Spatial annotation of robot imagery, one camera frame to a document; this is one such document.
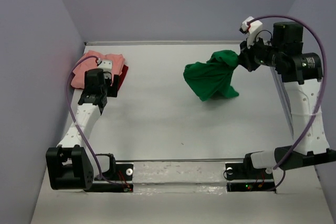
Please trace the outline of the green t shirt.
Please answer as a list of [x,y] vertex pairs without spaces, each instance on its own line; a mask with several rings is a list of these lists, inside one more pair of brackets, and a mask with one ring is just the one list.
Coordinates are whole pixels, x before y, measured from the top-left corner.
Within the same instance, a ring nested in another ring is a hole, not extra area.
[[206,62],[187,64],[183,78],[201,101],[207,101],[215,95],[225,99],[239,96],[231,81],[238,67],[238,54],[232,50],[212,53]]

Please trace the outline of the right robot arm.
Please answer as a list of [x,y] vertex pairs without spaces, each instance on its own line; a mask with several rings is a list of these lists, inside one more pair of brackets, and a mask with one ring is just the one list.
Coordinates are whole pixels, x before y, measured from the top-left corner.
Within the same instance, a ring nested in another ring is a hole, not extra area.
[[298,22],[277,22],[270,42],[261,37],[262,22],[248,17],[240,31],[248,37],[240,44],[239,64],[249,72],[271,67],[289,99],[294,143],[272,151],[245,155],[241,171],[248,178],[261,169],[291,170],[335,161],[324,133],[322,111],[323,69],[316,53],[303,53],[303,26]]

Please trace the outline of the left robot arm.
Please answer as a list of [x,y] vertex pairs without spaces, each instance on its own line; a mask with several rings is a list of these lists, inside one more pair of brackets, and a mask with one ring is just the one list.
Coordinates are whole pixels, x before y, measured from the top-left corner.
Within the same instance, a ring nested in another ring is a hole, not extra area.
[[116,174],[109,161],[101,164],[88,138],[108,97],[116,97],[119,77],[107,69],[95,68],[85,72],[85,87],[76,112],[70,111],[72,123],[56,147],[46,152],[47,171],[53,190],[90,189],[95,178],[107,180]]

